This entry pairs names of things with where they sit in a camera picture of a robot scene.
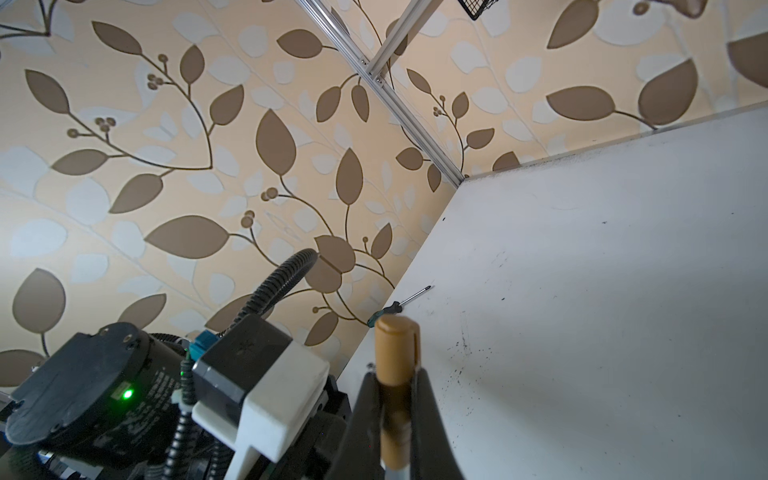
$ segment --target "screwdriver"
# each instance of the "screwdriver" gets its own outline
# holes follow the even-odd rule
[[[427,290],[431,289],[433,286],[428,285],[418,292],[414,293],[413,295],[409,296],[405,300],[403,300],[402,303],[400,302],[393,302],[392,305],[385,307],[382,310],[379,310],[378,312],[371,315],[371,318],[368,319],[368,327],[373,328],[373,326],[376,324],[376,320],[379,319],[381,315],[385,315],[387,313],[400,313],[402,312],[402,306],[406,303],[410,302],[411,300],[415,299],[417,296],[421,295],[422,293],[426,292]]]

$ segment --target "brown leaf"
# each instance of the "brown leaf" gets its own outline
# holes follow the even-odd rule
[[[323,51],[323,44],[320,39],[311,31],[303,29],[289,31],[277,39],[277,44],[288,55],[297,58],[316,57]]]
[[[768,88],[768,31],[729,43],[728,58],[736,71]]]
[[[347,148],[336,171],[336,192],[342,202],[352,205],[357,201],[361,191],[362,166],[355,152]]]
[[[256,129],[256,150],[265,165],[280,176],[287,174],[296,161],[296,142],[272,109],[266,111]]]
[[[304,277],[306,282],[320,293],[333,293],[341,287],[341,273],[337,272],[324,257]]]
[[[213,220],[198,215],[174,218],[152,230],[144,241],[165,253],[183,258],[205,258],[221,250],[227,231]]]
[[[67,296],[53,273],[36,268],[13,297],[13,317],[22,328],[33,333],[52,329],[64,314]]]
[[[341,237],[322,235],[315,237],[320,256],[341,273],[351,272],[355,268],[355,251],[349,242]]]
[[[216,125],[229,124],[240,113],[244,97],[243,85],[225,91],[210,104],[210,119]]]
[[[341,19],[341,15],[336,11],[334,7],[331,7],[331,15],[336,19],[337,22],[339,22],[339,25],[341,26],[344,33],[349,35],[349,29],[346,27],[346,23]]]
[[[57,114],[69,113],[69,99],[64,88],[56,80],[46,74],[35,70],[24,70],[27,78],[27,86],[35,100],[43,107]]]
[[[395,18],[395,20],[392,21],[392,23],[389,24],[389,26],[386,28],[386,36],[389,37],[389,34],[392,33],[392,29],[397,25],[397,21],[400,18]],[[395,55],[401,55],[406,52],[406,47],[408,47],[408,35],[400,42],[400,45],[395,48]]]
[[[424,163],[424,157],[422,152],[415,147],[408,147],[404,151],[397,154],[397,163],[401,164],[408,170],[418,170]]]
[[[181,57],[181,62],[179,63],[181,77],[188,84],[193,84],[203,74],[203,70],[205,70],[203,52],[200,51],[197,45],[192,45],[184,52],[184,56]]]
[[[141,44],[133,35],[108,23],[91,22],[96,36],[104,45],[130,55],[141,55]]]
[[[678,13],[688,18],[696,19],[704,13],[707,7],[707,0],[651,0],[652,2],[666,3],[672,5]]]
[[[250,293],[239,296],[216,312],[205,324],[209,329],[217,332],[223,332],[232,323],[238,313],[243,309],[245,303],[250,298]]]
[[[362,85],[352,87],[352,104],[355,106],[360,120],[367,122],[368,115],[371,113],[371,106],[368,103],[368,92]]]
[[[433,192],[440,186],[442,174],[435,164],[429,165],[429,168],[427,169],[427,181],[429,182],[429,188],[431,188]]]
[[[414,87],[418,88],[426,94],[432,93],[432,87],[429,86],[429,82],[426,78],[421,76],[418,72],[411,70],[410,68],[407,68],[406,70],[408,72],[408,78],[411,79],[411,83]]]
[[[386,224],[376,234],[376,238],[373,239],[371,244],[371,257],[380,259],[384,257],[389,251],[389,247],[392,246],[392,225]]]
[[[493,168],[492,170],[494,172],[499,170],[508,170],[512,168],[517,168],[520,166],[520,161],[518,160],[518,156],[515,155],[515,152],[509,151],[499,158],[496,159],[495,162],[493,162]]]
[[[32,374],[32,367],[40,366],[45,358],[29,350],[0,352],[0,386],[19,386]]]
[[[309,335],[306,336],[304,345],[315,346],[328,340],[333,330],[336,329],[336,325],[339,323],[339,316],[336,312],[328,312],[321,316],[315,325],[310,330]]]
[[[467,114],[467,111],[469,111],[469,98],[467,98],[467,92],[463,91],[453,99],[451,111],[456,120]]]
[[[547,102],[552,110],[571,120],[600,120],[616,110],[608,92],[587,85],[556,91],[547,95]]]
[[[699,74],[689,58],[646,83],[637,99],[637,109],[650,124],[672,123],[688,110],[697,88]]]
[[[596,0],[574,0],[565,7],[557,23],[554,24],[547,48],[564,47],[577,41],[589,32],[598,20],[598,2]]]
[[[493,134],[496,132],[493,128],[485,128],[483,130],[475,130],[467,135],[467,145],[475,150],[483,148],[485,145],[491,143],[493,140]]]
[[[163,179],[155,174],[138,174],[125,184],[109,209],[110,214],[125,214],[150,203],[163,190]]]
[[[76,150],[59,158],[51,165],[64,175],[86,175],[99,168],[109,159],[106,153],[92,148]]]
[[[123,310],[118,322],[133,323],[136,327],[143,329],[160,315],[166,300],[165,293],[140,298]]]
[[[317,99],[317,106],[315,106],[317,121],[322,123],[331,118],[336,113],[340,100],[341,87],[331,87],[324,91]]]

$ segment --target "beige wall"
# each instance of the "beige wall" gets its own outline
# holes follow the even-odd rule
[[[374,29],[384,38],[409,3],[324,2],[366,53],[378,48]],[[476,22],[444,0],[412,37],[392,68],[395,90],[457,165],[470,145],[469,175],[768,99],[765,0],[498,0]]]
[[[45,31],[42,17],[37,2],[19,0],[0,23]],[[453,189],[438,182],[433,192],[398,166],[409,142],[364,87],[353,106],[355,78],[317,121],[320,95],[352,72],[294,2],[59,1],[50,17],[50,38],[0,31],[0,386],[41,358],[42,336],[53,353],[118,319],[201,330],[271,263],[317,248],[330,230],[323,268],[298,287],[314,290],[270,320],[309,335],[339,372]],[[283,37],[296,29],[305,32]],[[297,48],[308,58],[286,52]],[[150,74],[163,79],[157,89]],[[96,118],[115,119],[108,139]],[[301,200],[262,200],[272,187],[288,194],[281,179]],[[336,314],[349,319],[336,325]]]

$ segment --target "metal frame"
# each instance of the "metal frame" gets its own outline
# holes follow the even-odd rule
[[[376,78],[378,77],[386,62],[389,61],[392,54],[400,45],[400,42],[406,39],[408,32],[411,31],[416,22],[424,15],[424,12],[432,4],[433,0],[411,0],[406,7],[406,10],[400,15],[400,19],[395,24],[390,34],[382,44],[381,48],[374,55],[371,63],[368,64],[366,71],[369,75]]]
[[[368,84],[370,89],[376,93],[376,96],[384,103],[384,105],[392,112],[392,115],[400,122],[405,131],[410,135],[414,142],[421,148],[432,161],[432,163],[445,175],[445,178],[451,185],[458,188],[461,182],[464,181],[464,175],[453,163],[453,160],[445,154],[440,148],[432,135],[419,123],[419,120],[413,115],[413,113],[406,107],[406,104],[397,96],[394,90],[388,86],[384,80],[376,75],[374,78],[367,71],[366,66],[370,63],[368,58],[363,52],[355,45],[350,36],[344,32],[338,21],[331,15],[328,8],[322,3],[321,0],[296,0],[296,2],[306,10],[310,18],[317,23],[323,33],[325,33],[331,42],[336,46],[344,58],[346,58],[349,65],[353,68],[354,72],[360,75],[365,83]],[[415,4],[429,4],[427,0],[412,0],[409,8]],[[400,26],[401,22],[405,24],[405,15],[400,18],[396,26]],[[392,43],[392,51],[399,45],[404,37],[401,37],[397,43]]]

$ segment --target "floral wallpaper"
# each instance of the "floral wallpaper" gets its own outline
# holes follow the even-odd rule
[[[453,192],[399,167],[409,139],[289,0],[18,0],[0,78],[4,391],[77,331],[221,330],[305,247],[269,320],[339,373]]]
[[[370,57],[408,0],[323,0]],[[768,100],[765,0],[443,0],[388,80],[465,175]],[[406,169],[417,152],[403,151]]]

